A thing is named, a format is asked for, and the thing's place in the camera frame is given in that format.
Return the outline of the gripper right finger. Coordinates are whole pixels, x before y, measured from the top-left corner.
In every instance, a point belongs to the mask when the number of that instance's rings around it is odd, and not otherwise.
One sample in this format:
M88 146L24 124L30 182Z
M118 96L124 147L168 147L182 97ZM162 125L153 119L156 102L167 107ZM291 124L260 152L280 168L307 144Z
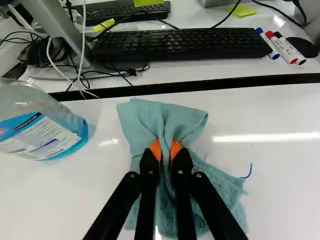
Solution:
M173 140L170 147L170 170L176 197L176 224L179 240L196 240L191 199L204 216L215 240L247 240L214 185L204 172L192 172L194 165L187 148Z

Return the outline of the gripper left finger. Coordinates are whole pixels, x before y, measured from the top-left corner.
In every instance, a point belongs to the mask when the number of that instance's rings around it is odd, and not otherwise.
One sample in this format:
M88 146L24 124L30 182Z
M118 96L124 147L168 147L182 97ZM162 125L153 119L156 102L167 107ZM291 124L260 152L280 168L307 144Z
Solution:
M134 202L140 197L135 240L152 240L155 231L156 194L160 181L162 151L158 140L147 147L139 173L124 175L111 197L83 237L84 240L116 240Z

